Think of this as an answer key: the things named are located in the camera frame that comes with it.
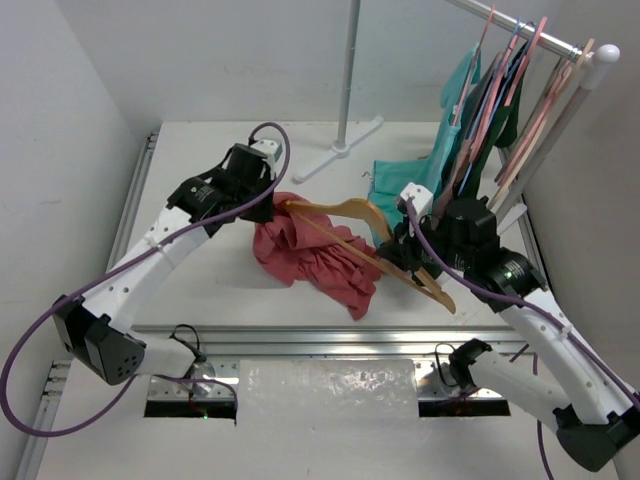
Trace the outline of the wooden clothes hanger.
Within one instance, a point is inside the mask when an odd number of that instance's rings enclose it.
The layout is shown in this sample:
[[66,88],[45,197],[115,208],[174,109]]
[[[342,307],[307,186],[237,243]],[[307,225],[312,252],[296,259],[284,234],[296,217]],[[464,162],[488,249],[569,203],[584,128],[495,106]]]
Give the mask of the wooden clothes hanger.
[[[328,215],[335,226],[347,226],[369,244],[375,239],[389,240],[391,230],[384,214],[365,198],[356,197],[351,187],[364,185],[362,179],[346,178],[294,181],[288,188],[295,199],[287,208],[303,217],[307,223],[317,215]],[[382,269],[383,278],[376,284],[376,293],[363,321],[381,325],[391,321],[415,323],[424,314],[430,322],[440,322],[446,315],[459,311],[454,299],[423,268],[404,271],[392,262],[373,256],[372,264]]]

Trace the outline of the salmon red t-shirt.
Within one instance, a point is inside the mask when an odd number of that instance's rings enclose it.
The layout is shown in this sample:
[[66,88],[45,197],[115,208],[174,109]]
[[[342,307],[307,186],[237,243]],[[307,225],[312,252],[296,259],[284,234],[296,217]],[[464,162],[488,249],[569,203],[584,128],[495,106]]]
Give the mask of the salmon red t-shirt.
[[274,195],[273,220],[255,226],[253,255],[283,285],[307,281],[358,321],[368,312],[382,272],[352,251],[374,258],[375,249],[349,227],[335,226],[325,214],[300,218],[284,209],[287,201],[301,199],[291,192]]

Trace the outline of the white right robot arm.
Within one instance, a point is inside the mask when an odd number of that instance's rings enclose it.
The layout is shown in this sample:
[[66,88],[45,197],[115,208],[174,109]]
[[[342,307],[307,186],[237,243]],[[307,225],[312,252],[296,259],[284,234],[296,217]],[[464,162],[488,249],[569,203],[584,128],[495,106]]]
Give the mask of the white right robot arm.
[[533,264],[502,246],[485,201],[457,199],[438,222],[431,204],[429,191],[407,187],[397,198],[402,220],[379,255],[405,271],[447,273],[513,327],[554,377],[522,370],[473,338],[448,356],[454,386],[500,394],[546,426],[578,465],[601,470],[639,435],[638,392],[586,343]]

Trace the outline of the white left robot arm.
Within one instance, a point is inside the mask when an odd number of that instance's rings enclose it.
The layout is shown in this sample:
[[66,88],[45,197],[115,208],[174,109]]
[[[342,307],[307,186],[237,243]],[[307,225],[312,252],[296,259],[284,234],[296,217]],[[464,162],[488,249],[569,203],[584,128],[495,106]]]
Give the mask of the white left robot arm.
[[187,377],[203,362],[203,353],[175,338],[134,331],[136,315],[177,266],[222,227],[212,217],[252,202],[273,184],[282,150],[276,140],[236,143],[219,165],[182,182],[112,269],[111,279],[55,312],[65,348],[109,385],[134,375]]

